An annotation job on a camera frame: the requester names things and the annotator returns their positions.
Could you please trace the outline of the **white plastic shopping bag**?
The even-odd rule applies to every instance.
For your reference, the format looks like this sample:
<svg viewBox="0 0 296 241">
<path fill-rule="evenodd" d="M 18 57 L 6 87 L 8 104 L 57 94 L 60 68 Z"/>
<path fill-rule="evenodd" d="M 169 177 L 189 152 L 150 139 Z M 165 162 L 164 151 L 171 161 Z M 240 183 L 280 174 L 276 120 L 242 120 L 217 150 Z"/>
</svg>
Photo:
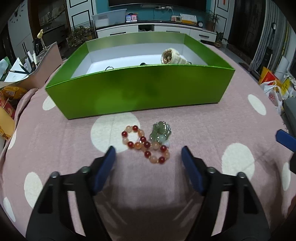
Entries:
<svg viewBox="0 0 296 241">
<path fill-rule="evenodd" d="M 282 94 L 281 88 L 277 85 L 276 81 L 262 82 L 260 88 L 263 90 L 264 94 L 267 95 L 269 100 L 273 103 L 277 113 L 282 115 Z"/>
</svg>

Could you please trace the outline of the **red yellow gift bag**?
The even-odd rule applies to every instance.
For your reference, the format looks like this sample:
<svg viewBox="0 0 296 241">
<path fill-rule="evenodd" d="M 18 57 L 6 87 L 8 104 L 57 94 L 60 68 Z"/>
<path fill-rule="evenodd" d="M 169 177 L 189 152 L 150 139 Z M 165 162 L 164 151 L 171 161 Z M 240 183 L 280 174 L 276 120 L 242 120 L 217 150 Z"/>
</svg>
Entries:
<svg viewBox="0 0 296 241">
<path fill-rule="evenodd" d="M 278 78 L 266 67 L 263 67 L 262 73 L 259 78 L 259 85 L 264 82 L 276 82 L 276 85 L 282 87 L 282 83 L 278 80 Z"/>
</svg>

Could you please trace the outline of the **pink polka dot tablecloth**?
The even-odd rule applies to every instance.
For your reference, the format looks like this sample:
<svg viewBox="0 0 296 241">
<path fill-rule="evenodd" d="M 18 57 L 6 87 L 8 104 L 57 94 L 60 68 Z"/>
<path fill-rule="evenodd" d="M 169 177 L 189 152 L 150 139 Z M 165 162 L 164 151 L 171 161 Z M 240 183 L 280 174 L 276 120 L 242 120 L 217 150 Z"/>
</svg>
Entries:
<svg viewBox="0 0 296 241">
<path fill-rule="evenodd" d="M 194 191 L 181 150 L 219 172 L 244 172 L 275 229 L 295 207 L 291 151 L 277 143 L 285 129 L 253 78 L 235 69 L 217 104 L 154 109 L 68 120 L 43 88 L 16 109 L 16 127 L 1 151 L 1 207 L 25 235 L 49 175 L 90 165 L 108 147 L 116 162 L 96 206 L 113 240 L 184 240 L 203 198 Z"/>
</svg>

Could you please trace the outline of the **yellow bear carton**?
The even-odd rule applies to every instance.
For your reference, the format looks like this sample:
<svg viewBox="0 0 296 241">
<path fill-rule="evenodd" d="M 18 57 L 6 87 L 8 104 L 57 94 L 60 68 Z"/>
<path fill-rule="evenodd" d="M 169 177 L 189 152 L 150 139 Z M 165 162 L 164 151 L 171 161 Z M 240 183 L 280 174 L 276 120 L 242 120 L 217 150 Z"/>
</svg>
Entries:
<svg viewBox="0 0 296 241">
<path fill-rule="evenodd" d="M 0 108 L 0 130 L 1 137 L 5 141 L 8 141 L 15 131 L 15 121 L 2 107 Z"/>
</svg>

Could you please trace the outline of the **floor potted plant right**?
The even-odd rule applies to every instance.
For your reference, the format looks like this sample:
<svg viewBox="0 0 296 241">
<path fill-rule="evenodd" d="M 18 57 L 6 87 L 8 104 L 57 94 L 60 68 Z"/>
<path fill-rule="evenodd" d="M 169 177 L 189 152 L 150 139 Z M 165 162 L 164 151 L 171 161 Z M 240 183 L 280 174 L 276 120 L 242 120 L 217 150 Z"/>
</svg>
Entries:
<svg viewBox="0 0 296 241">
<path fill-rule="evenodd" d="M 223 45 L 223 41 L 225 41 L 226 44 L 228 43 L 228 39 L 224 38 L 224 33 L 216 32 L 216 40 L 215 40 L 214 46 L 216 48 L 221 48 Z"/>
</svg>

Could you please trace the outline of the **potted plant on cabinet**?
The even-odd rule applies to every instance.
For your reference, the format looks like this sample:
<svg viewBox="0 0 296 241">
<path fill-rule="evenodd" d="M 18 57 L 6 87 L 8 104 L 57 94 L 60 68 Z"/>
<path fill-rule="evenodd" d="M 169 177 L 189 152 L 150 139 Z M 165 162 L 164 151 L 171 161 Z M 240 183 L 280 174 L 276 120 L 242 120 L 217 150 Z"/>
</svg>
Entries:
<svg viewBox="0 0 296 241">
<path fill-rule="evenodd" d="M 211 10 L 206 11 L 206 29 L 208 31 L 214 32 L 218 21 L 219 17 L 217 14 L 215 14 Z"/>
</svg>

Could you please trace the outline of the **small black alarm clock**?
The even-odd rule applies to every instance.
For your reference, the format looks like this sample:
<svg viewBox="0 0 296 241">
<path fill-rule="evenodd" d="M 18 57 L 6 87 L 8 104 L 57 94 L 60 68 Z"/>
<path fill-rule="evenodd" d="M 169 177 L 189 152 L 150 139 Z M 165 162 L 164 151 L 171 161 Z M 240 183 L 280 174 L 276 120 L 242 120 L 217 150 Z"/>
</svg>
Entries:
<svg viewBox="0 0 296 241">
<path fill-rule="evenodd" d="M 197 26 L 198 26 L 199 28 L 203 28 L 203 27 L 204 27 L 204 23 L 203 23 L 202 21 L 198 21 L 198 22 L 197 22 Z"/>
</svg>

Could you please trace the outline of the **green cardboard box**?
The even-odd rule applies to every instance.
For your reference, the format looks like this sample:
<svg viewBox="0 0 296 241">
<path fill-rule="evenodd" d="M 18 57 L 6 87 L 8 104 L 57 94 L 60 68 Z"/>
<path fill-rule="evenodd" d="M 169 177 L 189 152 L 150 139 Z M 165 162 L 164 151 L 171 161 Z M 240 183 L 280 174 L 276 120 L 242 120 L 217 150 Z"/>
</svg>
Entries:
<svg viewBox="0 0 296 241">
<path fill-rule="evenodd" d="M 191 65 L 161 63 L 176 49 Z M 140 32 L 82 44 L 56 72 L 46 92 L 71 120 L 128 111 L 217 103 L 234 68 L 182 33 Z"/>
</svg>

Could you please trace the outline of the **yellow white box on cabinet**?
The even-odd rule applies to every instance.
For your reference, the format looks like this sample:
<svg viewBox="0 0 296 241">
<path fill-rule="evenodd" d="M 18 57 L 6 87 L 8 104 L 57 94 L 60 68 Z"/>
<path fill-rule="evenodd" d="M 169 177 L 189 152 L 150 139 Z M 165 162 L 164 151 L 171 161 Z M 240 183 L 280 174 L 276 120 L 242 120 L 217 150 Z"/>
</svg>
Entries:
<svg viewBox="0 0 296 241">
<path fill-rule="evenodd" d="M 197 17 L 195 15 L 180 14 L 181 22 L 191 25 L 197 24 Z"/>
</svg>

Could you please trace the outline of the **potted green plant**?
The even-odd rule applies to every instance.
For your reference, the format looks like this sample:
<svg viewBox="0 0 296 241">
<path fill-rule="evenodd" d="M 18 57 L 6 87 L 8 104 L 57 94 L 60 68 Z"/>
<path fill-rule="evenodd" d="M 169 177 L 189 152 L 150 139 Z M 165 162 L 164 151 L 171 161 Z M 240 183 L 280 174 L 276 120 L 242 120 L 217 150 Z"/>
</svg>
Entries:
<svg viewBox="0 0 296 241">
<path fill-rule="evenodd" d="M 69 47 L 80 47 L 85 42 L 95 39 L 93 27 L 78 26 L 67 38 Z"/>
</svg>

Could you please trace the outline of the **clear plastic storage bin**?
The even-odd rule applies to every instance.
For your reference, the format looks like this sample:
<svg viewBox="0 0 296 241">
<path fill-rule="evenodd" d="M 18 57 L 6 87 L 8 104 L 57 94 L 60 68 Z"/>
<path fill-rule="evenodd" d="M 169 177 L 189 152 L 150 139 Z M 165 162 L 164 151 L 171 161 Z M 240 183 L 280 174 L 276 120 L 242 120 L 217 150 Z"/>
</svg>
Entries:
<svg viewBox="0 0 296 241">
<path fill-rule="evenodd" d="M 127 9 L 117 9 L 93 15 L 95 28 L 125 23 L 126 11 Z"/>
</svg>

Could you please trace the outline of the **black television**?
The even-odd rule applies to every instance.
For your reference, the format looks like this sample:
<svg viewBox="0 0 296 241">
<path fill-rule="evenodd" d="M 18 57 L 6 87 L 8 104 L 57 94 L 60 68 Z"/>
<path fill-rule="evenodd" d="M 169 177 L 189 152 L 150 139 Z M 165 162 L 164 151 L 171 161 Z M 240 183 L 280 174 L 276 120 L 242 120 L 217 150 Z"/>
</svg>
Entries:
<svg viewBox="0 0 296 241">
<path fill-rule="evenodd" d="M 109 0 L 108 6 L 122 6 L 128 4 L 157 4 L 164 6 L 177 6 L 181 8 L 205 11 L 207 0 Z"/>
</svg>

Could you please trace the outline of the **wall clock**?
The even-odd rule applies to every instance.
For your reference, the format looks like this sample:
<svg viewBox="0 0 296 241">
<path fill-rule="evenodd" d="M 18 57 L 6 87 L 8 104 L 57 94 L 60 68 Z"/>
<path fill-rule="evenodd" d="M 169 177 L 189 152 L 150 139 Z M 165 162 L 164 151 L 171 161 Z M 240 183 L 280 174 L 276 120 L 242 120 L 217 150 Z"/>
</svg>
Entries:
<svg viewBox="0 0 296 241">
<path fill-rule="evenodd" d="M 21 17 L 21 13 L 23 11 L 23 4 L 20 4 L 17 9 L 13 12 L 11 18 L 10 18 L 10 22 L 11 23 L 15 23 L 18 21 L 18 19 Z"/>
</svg>

